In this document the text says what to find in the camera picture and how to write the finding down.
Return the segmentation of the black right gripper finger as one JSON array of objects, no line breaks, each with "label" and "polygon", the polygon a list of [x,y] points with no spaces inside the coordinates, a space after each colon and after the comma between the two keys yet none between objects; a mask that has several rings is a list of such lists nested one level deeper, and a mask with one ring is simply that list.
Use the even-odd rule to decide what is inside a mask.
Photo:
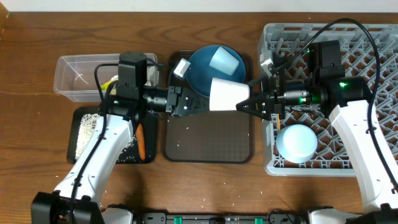
[{"label": "black right gripper finger", "polygon": [[260,75],[257,78],[254,78],[254,79],[248,81],[247,85],[254,86],[254,85],[260,84],[263,79],[264,79],[264,75]]},{"label": "black right gripper finger", "polygon": [[254,95],[236,105],[238,111],[251,114],[264,120],[271,119],[271,110],[268,106],[269,95]]}]

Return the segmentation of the pink cup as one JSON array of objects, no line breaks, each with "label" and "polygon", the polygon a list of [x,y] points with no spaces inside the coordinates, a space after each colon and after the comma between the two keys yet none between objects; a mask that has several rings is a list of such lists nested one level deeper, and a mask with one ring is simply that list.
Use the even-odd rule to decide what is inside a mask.
[{"label": "pink cup", "polygon": [[210,89],[210,111],[236,111],[236,105],[247,100],[250,88],[247,84],[213,78]]}]

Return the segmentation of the dark blue plate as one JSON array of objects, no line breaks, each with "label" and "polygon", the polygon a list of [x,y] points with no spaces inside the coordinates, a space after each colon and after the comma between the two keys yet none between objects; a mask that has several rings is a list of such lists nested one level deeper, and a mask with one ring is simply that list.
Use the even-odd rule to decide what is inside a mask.
[{"label": "dark blue plate", "polygon": [[[224,47],[239,60],[239,66],[232,75],[227,75],[209,66],[210,60],[219,47]],[[222,45],[208,45],[197,50],[190,58],[190,71],[187,80],[190,86],[199,94],[209,97],[213,78],[220,78],[242,83],[246,78],[246,67],[241,56],[233,49]]]}]

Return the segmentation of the light blue cup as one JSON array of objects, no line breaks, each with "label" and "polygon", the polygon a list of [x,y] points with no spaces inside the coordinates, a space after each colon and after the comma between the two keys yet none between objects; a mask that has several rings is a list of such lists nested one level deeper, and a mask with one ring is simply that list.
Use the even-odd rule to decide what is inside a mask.
[{"label": "light blue cup", "polygon": [[232,75],[239,66],[239,60],[224,47],[219,47],[211,58],[209,66],[227,75]]}]

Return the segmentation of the light blue bowl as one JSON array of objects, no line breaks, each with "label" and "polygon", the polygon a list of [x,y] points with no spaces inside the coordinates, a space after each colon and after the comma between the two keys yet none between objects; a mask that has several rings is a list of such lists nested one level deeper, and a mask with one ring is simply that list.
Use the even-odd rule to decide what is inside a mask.
[{"label": "light blue bowl", "polygon": [[284,159],[299,164],[313,157],[318,147],[318,139],[309,127],[293,124],[280,130],[276,147]]}]

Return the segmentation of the yellow foil snack wrapper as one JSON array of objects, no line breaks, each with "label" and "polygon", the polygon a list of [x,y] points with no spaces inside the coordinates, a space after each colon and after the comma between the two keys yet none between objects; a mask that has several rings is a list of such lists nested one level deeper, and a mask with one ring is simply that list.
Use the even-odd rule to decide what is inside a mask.
[{"label": "yellow foil snack wrapper", "polygon": [[108,89],[108,87],[110,86],[110,84],[114,83],[111,91],[110,91],[110,95],[115,95],[116,94],[116,88],[118,87],[118,75],[113,76],[110,80],[108,80],[107,82],[105,82],[104,84],[102,84],[101,90],[103,93],[106,93],[106,90]]}]

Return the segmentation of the wooden chopstick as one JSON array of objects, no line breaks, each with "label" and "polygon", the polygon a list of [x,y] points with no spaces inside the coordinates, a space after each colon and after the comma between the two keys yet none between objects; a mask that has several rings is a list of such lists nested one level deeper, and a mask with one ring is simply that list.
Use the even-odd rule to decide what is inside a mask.
[{"label": "wooden chopstick", "polygon": [[280,127],[280,116],[279,116],[279,114],[277,114],[277,129],[278,129],[278,132],[280,132],[281,127]]}]

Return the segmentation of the white napkin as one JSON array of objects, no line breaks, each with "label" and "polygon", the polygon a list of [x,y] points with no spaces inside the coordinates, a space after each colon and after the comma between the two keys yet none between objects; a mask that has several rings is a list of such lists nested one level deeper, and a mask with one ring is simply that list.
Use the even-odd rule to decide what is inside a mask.
[{"label": "white napkin", "polygon": [[155,85],[155,67],[151,66],[147,68],[147,86]]}]

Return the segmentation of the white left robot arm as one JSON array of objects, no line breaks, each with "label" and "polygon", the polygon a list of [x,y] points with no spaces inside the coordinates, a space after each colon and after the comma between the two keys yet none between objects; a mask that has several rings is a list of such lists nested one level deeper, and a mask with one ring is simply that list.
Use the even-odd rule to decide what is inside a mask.
[{"label": "white left robot arm", "polygon": [[100,200],[117,159],[147,113],[175,117],[209,109],[208,98],[186,87],[147,86],[147,63],[141,52],[124,52],[118,79],[100,90],[99,118],[91,138],[67,176],[52,193],[38,192],[30,206],[32,223],[133,223],[123,208],[100,210]]}]

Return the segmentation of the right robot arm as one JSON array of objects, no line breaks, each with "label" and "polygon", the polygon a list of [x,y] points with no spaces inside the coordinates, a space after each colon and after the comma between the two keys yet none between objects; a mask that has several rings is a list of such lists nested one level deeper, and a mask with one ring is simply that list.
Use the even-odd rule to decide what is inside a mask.
[{"label": "right robot arm", "polygon": [[269,120],[285,115],[286,106],[318,104],[340,136],[354,169],[364,215],[317,208],[307,212],[307,223],[397,223],[397,162],[382,133],[374,107],[376,90],[361,76],[346,77],[337,40],[304,47],[310,79],[285,81],[280,77],[249,82],[261,93],[239,102],[237,110]]}]

